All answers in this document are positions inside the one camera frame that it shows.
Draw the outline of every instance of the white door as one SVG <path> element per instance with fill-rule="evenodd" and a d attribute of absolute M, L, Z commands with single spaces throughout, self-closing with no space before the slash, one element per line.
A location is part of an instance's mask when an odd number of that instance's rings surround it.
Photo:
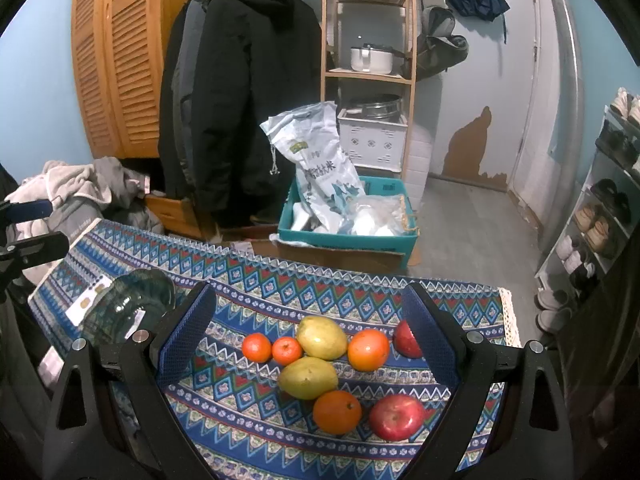
<path fill-rule="evenodd" d="M 417 103 L 416 110 L 436 126 L 432 173 L 505 190 L 526 126 L 536 41 L 534 0 L 506 1 L 506 44 L 501 18 L 482 22 L 456 14 L 454 33 L 466 37 L 468 57 L 424 82 L 422 96 L 442 97 Z"/>

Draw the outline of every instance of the white storage box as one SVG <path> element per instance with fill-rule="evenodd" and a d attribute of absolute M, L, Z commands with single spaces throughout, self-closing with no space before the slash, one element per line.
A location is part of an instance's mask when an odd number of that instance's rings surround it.
<path fill-rule="evenodd" d="M 340 144 L 356 166 L 401 173 L 407 123 L 387 123 L 371 119 L 347 117 L 347 110 L 338 115 Z"/>

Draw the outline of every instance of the gray bag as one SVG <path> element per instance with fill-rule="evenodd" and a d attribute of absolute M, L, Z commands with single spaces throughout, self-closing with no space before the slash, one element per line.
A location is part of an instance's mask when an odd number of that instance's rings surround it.
<path fill-rule="evenodd" d="M 469 54 L 469 44 L 464 36 L 453 35 L 456 19 L 447 7 L 424 8 L 422 3 L 422 33 L 417 41 L 416 80 L 421 81 L 457 65 Z M 412 54 L 406 57 L 403 73 L 411 79 Z"/>

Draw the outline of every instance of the white pot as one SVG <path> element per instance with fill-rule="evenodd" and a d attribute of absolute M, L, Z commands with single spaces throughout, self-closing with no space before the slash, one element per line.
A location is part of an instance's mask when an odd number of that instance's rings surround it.
<path fill-rule="evenodd" d="M 391 74 L 394 67 L 394 55 L 385 50 L 371 47 L 351 49 L 351 68 L 356 72 L 372 74 Z"/>

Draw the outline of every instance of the dark blue umbrella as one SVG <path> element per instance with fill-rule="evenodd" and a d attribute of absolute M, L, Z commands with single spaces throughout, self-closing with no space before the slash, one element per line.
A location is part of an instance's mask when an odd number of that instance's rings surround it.
<path fill-rule="evenodd" d="M 475 16 L 485 22 L 492 22 L 502 16 L 504 43 L 507 43 L 507 23 L 504 13 L 510 9 L 506 0 L 446 0 L 447 5 L 460 16 Z"/>

